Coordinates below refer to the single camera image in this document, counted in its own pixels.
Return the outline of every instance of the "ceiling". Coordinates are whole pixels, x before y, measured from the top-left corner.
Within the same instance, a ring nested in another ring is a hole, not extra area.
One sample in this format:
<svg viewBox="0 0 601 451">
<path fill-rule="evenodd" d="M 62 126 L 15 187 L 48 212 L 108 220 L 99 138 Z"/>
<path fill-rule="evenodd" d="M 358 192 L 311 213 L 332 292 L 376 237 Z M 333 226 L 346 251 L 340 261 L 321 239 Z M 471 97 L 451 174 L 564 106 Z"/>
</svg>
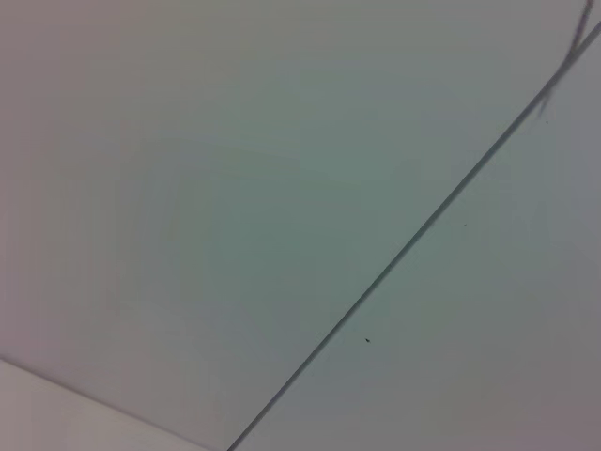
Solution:
<svg viewBox="0 0 601 451">
<path fill-rule="evenodd" d="M 579 13 L 8 0 L 1 355 L 227 449 L 550 77 Z M 600 52 L 241 450 L 601 443 Z"/>
</svg>

